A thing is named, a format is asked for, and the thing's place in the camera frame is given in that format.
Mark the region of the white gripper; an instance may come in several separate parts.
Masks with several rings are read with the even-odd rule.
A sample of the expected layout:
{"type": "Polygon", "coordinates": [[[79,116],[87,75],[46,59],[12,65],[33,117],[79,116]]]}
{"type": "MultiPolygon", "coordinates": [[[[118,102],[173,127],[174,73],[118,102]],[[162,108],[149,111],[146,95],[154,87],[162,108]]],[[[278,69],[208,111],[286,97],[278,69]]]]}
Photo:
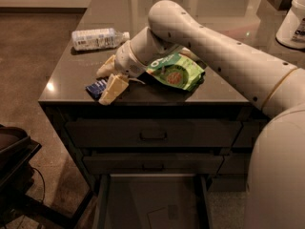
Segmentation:
{"type": "Polygon", "coordinates": [[[109,77],[106,89],[98,102],[102,105],[113,103],[129,86],[129,78],[126,75],[137,78],[146,69],[147,66],[142,64],[132,52],[131,42],[125,42],[96,72],[97,78],[109,77]],[[112,74],[116,71],[126,75],[112,74]]]}

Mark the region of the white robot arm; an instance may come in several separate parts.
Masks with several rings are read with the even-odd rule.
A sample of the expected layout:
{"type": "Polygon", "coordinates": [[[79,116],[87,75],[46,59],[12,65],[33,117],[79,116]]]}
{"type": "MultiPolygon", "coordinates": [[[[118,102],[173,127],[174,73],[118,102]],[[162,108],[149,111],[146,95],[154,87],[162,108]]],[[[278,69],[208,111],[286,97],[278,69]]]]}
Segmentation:
{"type": "Polygon", "coordinates": [[[190,49],[271,120],[255,142],[244,229],[305,229],[305,70],[198,24],[173,1],[97,72],[138,77],[161,55],[190,49]]]}

